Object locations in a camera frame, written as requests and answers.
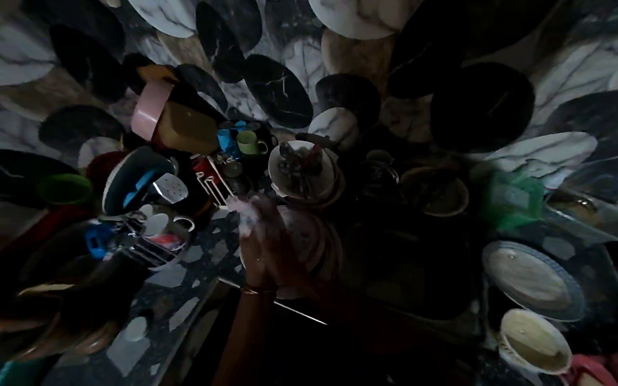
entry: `plastic container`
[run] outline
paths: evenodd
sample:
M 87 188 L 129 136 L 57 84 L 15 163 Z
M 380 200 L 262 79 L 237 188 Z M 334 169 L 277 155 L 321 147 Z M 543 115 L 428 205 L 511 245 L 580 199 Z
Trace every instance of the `plastic container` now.
M 493 172 L 481 216 L 496 229 L 513 229 L 543 217 L 543 184 L 516 172 Z
M 55 174 L 41 180 L 37 194 L 47 203 L 57 206 L 82 204 L 90 201 L 92 183 L 78 174 Z
M 586 244 L 618 241 L 618 207 L 588 194 L 557 189 L 545 198 L 544 215 Z

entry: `green cup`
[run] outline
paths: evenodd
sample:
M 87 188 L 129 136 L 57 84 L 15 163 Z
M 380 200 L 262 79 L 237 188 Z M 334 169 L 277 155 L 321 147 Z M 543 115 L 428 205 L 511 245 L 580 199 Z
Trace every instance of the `green cup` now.
M 79 174 L 55 174 L 37 184 L 37 194 L 56 206 L 81 204 L 92 198 L 92 183 Z
M 247 155 L 259 155 L 269 152 L 269 145 L 258 139 L 256 133 L 252 130 L 245 130 L 237 135 L 237 146 L 243 154 Z

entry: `green mug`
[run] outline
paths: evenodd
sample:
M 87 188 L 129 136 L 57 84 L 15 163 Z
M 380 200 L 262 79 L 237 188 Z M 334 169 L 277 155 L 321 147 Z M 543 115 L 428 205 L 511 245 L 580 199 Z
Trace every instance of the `green mug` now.
M 257 138 L 256 133 L 252 130 L 245 130 L 237 134 L 237 146 L 243 154 L 258 155 L 269 152 L 269 145 Z

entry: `bowl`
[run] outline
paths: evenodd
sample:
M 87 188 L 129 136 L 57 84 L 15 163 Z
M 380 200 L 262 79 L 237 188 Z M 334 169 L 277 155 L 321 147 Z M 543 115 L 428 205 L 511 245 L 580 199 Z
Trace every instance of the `bowl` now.
M 295 149 L 311 149 L 314 144 L 306 141 L 289 141 L 288 144 Z M 271 179 L 271 187 L 280 197 L 300 198 L 305 200 L 299 193 L 294 192 L 290 186 L 292 185 L 290 177 L 283 175 L 279 170 L 279 164 L 282 160 L 280 156 L 280 146 L 276 146 L 269 156 L 269 176 Z M 321 174 L 310 178 L 314 191 L 317 192 L 316 202 L 330 196 L 335 184 L 335 170 L 333 169 L 333 162 L 328 154 L 322 150 L 322 171 Z
M 502 317 L 500 356 L 533 373 L 565 373 L 571 347 L 562 333 L 535 312 L 513 309 Z

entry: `red object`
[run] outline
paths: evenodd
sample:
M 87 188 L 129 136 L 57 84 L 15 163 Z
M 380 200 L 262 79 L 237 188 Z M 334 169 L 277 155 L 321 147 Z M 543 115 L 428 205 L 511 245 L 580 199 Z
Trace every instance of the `red object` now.
M 86 177 L 92 182 L 92 187 L 98 196 L 104 192 L 108 176 L 113 169 L 128 155 L 124 151 L 104 153 L 95 157 L 87 166 Z
M 207 177 L 214 177 L 215 184 L 219 184 L 221 182 L 221 178 L 219 178 L 219 175 L 216 173 L 214 168 L 211 167 L 211 164 L 209 163 L 207 157 L 199 157 L 195 159 L 192 170 L 194 172 L 204 173 L 204 178 L 202 178 L 202 182 L 204 182 Z

